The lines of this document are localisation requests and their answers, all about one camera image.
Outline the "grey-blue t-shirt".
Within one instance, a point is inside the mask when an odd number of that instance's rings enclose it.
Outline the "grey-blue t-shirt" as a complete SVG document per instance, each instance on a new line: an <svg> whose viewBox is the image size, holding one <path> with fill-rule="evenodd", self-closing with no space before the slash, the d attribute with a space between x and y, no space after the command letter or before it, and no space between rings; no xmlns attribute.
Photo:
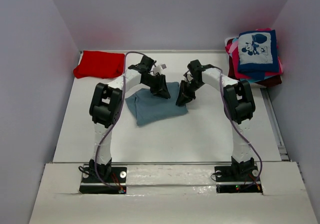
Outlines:
<svg viewBox="0 0 320 224"><path fill-rule="evenodd" d="M169 99L156 97L145 88L126 98L127 107L135 117L137 126L142 127L156 121L187 114L188 109L185 105L182 107L176 105L180 90L179 86L178 82L169 82L167 84L170 93Z"/></svg>

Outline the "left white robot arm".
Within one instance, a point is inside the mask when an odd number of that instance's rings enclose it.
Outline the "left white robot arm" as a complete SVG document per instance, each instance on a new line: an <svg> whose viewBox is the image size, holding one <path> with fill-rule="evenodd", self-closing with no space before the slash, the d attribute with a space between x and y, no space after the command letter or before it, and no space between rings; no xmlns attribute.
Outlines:
<svg viewBox="0 0 320 224"><path fill-rule="evenodd" d="M156 65L152 58L142 55L138 64L123 68L123 74L108 84L98 83L91 100L89 114L94 123L95 144L89 169L101 183L106 184L112 172L112 131L120 119L125 94L143 84L152 95L164 99L171 97L162 71L165 64Z"/></svg>

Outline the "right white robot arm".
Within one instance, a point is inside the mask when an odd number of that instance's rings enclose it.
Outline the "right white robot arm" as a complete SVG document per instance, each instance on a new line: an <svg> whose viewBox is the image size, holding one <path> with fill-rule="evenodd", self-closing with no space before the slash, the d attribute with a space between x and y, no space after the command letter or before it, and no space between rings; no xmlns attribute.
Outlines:
<svg viewBox="0 0 320 224"><path fill-rule="evenodd" d="M195 100L196 91L207 84L220 92L223 111L232 126L233 151L229 166L215 168L212 178L217 182L244 182L246 177L257 171L253 157L254 149L244 136L241 124L250 120L255 112L255 102L250 84L223 74L211 64L202 65L193 60L187 65L188 71L180 82L177 106L184 106Z"/></svg>

